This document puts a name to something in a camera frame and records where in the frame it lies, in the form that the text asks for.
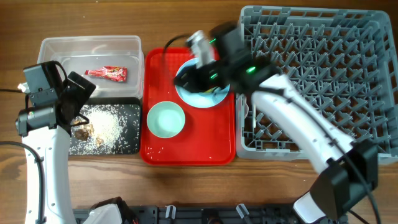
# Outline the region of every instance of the wooden surface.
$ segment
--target wooden surface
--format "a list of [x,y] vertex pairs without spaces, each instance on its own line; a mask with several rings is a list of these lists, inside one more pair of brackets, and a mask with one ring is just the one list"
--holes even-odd
[[[74,1],[0,4],[0,88],[24,82],[22,68],[35,64],[46,37],[138,35],[147,54],[171,37],[198,29],[209,31],[238,19],[245,5],[375,9],[398,24],[398,1]],[[0,141],[20,141],[15,119],[24,97],[0,93]],[[374,192],[384,223],[398,223],[398,164],[380,167]],[[26,165],[23,150],[0,149],[0,223],[23,223],[26,206]],[[235,159],[223,167],[150,167],[139,156],[75,156],[69,161],[73,208],[122,196],[129,205],[236,205],[293,202],[316,175],[306,161],[275,162]],[[354,207],[374,223],[368,200]],[[359,223],[350,218],[351,223]]]

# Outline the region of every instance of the light blue plate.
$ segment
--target light blue plate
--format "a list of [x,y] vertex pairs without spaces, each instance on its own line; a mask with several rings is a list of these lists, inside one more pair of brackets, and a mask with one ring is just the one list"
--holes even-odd
[[[196,65],[197,62],[197,58],[193,58],[185,62],[175,75],[177,76],[180,71],[187,66]],[[212,106],[221,103],[226,98],[229,92],[229,85],[222,90],[218,88],[219,90],[215,90],[214,93],[190,93],[180,86],[175,86],[175,89],[180,98],[188,105],[196,108],[211,108]]]

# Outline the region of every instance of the gray dish rack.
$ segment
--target gray dish rack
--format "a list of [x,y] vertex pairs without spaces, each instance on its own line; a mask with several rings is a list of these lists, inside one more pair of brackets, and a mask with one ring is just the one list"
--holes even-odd
[[[239,26],[253,56],[276,63],[326,119],[378,143],[380,164],[398,161],[398,62],[385,12],[246,6]],[[266,114],[245,104],[238,96],[239,157],[307,158]]]

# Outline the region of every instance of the mint green bowl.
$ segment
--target mint green bowl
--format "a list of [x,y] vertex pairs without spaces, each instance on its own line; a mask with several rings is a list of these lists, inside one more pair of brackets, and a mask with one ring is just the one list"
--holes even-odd
[[153,106],[147,116],[149,131],[159,138],[176,136],[185,125],[185,114],[181,107],[171,101]]

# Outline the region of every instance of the candy wrapper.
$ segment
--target candy wrapper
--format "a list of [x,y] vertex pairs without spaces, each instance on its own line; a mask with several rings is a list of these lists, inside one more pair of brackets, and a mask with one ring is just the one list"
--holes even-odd
[[115,82],[125,82],[127,78],[127,68],[117,66],[104,66],[98,70],[87,70],[85,75],[106,78]]

